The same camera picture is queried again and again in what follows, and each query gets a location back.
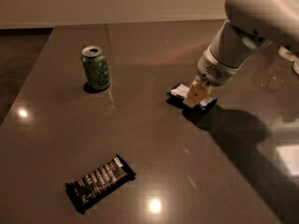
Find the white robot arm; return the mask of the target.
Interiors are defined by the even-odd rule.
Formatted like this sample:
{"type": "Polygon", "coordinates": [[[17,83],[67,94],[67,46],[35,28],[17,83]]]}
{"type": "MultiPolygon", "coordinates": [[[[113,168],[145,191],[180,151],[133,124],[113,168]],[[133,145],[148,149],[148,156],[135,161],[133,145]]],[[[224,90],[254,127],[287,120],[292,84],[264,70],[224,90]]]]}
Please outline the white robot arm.
{"type": "Polygon", "coordinates": [[[299,0],[225,0],[227,20],[197,64],[184,104],[195,107],[272,42],[299,54],[299,0]]]}

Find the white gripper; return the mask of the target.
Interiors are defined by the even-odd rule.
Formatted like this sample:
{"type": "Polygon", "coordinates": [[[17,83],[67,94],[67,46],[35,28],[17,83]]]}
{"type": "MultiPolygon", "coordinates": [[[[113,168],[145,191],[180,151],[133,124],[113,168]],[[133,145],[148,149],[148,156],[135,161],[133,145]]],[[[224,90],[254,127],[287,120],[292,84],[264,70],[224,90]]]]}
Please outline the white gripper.
{"type": "Polygon", "coordinates": [[[193,108],[210,94],[211,86],[224,85],[240,69],[238,60],[222,61],[208,47],[197,64],[197,76],[192,82],[183,104],[193,108]]]}

